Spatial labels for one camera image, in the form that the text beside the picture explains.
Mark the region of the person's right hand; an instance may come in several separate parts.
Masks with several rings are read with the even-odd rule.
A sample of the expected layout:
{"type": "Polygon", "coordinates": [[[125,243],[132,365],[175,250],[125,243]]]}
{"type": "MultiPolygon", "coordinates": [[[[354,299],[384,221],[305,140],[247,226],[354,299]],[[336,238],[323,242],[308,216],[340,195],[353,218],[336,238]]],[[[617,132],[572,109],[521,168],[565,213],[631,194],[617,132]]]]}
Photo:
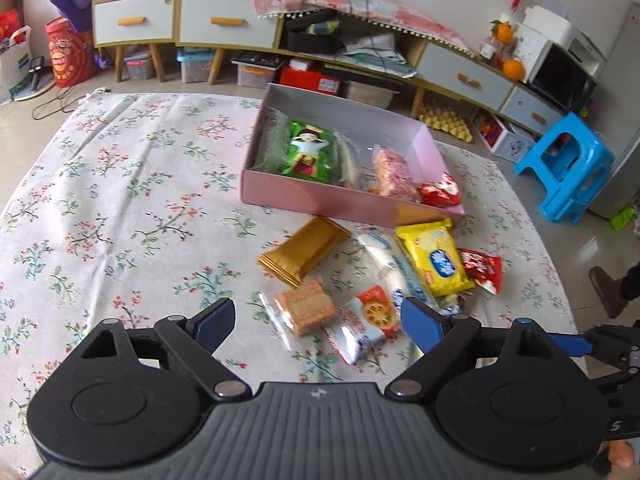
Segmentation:
{"type": "Polygon", "coordinates": [[[611,441],[608,445],[608,461],[613,470],[629,469],[636,464],[634,448],[626,440],[611,441]]]}

